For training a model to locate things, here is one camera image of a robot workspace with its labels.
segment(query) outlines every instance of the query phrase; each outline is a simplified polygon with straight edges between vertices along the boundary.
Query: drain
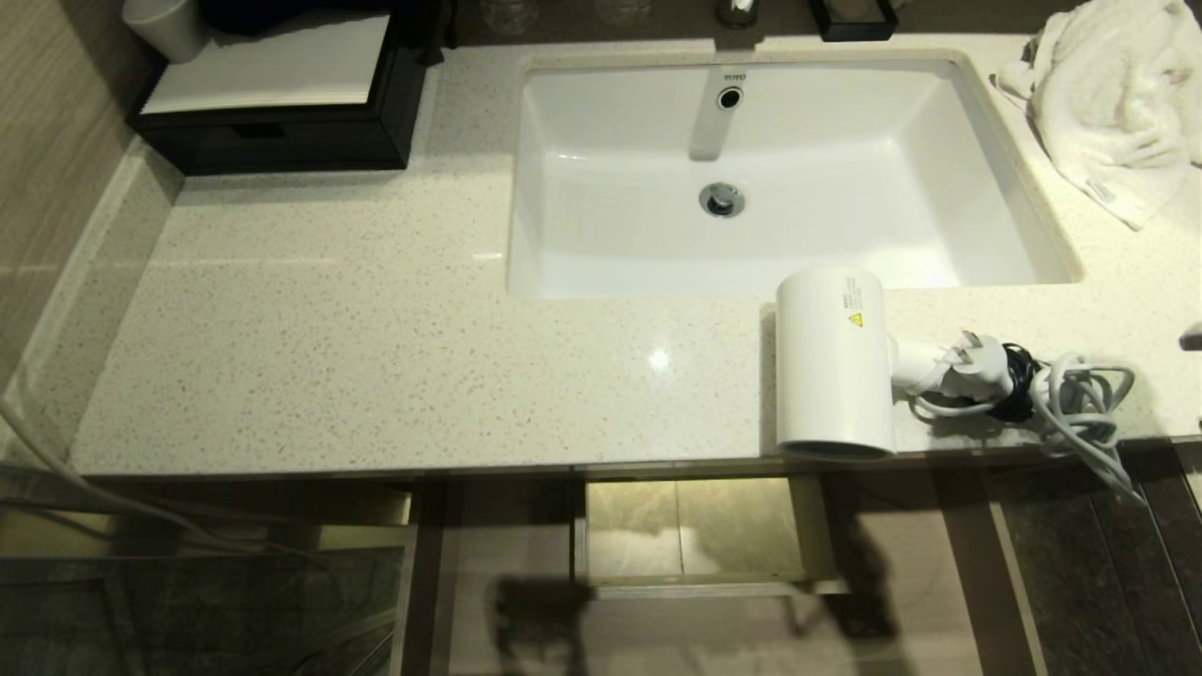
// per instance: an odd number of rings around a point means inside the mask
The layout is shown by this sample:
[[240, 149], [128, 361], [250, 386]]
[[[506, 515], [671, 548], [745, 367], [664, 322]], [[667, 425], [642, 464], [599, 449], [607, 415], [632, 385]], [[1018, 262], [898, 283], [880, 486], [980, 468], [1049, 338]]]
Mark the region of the drain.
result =
[[710, 183], [697, 196], [701, 208], [719, 218], [734, 218], [746, 207], [746, 197], [730, 183]]
[[718, 107], [724, 111], [733, 111], [743, 102], [743, 90], [738, 87], [727, 87], [718, 93]]

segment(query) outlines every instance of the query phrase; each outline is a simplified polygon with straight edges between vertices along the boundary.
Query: wall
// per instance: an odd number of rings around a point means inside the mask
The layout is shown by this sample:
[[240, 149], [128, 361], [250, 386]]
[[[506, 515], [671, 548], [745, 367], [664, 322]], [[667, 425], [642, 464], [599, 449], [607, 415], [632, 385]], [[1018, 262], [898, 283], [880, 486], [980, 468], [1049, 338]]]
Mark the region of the wall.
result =
[[120, 0], [0, 0], [0, 384], [130, 142], [149, 58]]

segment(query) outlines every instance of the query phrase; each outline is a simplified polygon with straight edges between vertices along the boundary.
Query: dark tile floor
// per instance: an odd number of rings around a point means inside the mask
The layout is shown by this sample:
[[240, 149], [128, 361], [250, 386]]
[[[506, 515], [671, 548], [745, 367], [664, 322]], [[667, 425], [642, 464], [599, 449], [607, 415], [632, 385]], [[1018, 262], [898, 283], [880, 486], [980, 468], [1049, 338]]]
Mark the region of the dark tile floor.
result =
[[1147, 509], [1081, 464], [993, 475], [1051, 676], [1202, 674], [1202, 517], [1171, 446], [1125, 463]]
[[[292, 556], [0, 563], [6, 675], [186, 676], [236, 672], [252, 656], [397, 604], [401, 551], [363, 550], [320, 564]], [[349, 670], [385, 633], [315, 641], [281, 674]], [[274, 669], [262, 670], [272, 674]]]

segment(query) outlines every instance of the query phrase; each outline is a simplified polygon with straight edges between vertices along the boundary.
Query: speckled countertop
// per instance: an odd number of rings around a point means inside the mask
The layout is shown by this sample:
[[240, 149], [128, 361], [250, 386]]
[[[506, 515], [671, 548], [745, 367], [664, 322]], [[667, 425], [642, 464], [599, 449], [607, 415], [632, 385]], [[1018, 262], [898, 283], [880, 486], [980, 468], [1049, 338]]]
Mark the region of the speckled countertop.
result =
[[[1023, 36], [778, 38], [466, 48], [432, 70], [405, 172], [189, 179], [147, 265], [71, 461], [83, 473], [389, 472], [772, 453], [761, 298], [531, 301], [505, 289], [518, 93], [542, 67], [971, 60]], [[988, 94], [1084, 271], [1081, 283], [889, 291], [889, 330], [972, 327], [1132, 364], [1126, 437], [1192, 435], [1202, 387], [1177, 337], [1202, 316], [1196, 179], [1131, 232], [1063, 182], [1020, 112]], [[653, 354], [668, 367], [654, 369]], [[905, 451], [1030, 443], [935, 431], [895, 405]]]

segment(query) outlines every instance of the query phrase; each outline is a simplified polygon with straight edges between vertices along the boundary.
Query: white sink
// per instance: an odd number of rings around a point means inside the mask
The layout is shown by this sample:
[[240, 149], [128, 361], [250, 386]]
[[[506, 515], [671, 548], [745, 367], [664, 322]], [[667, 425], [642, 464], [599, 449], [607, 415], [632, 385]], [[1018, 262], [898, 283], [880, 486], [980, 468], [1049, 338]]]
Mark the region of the white sink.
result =
[[[936, 60], [531, 73], [510, 292], [767, 298], [827, 262], [891, 289], [1071, 281], [995, 114]], [[742, 213], [703, 208], [715, 183]]]

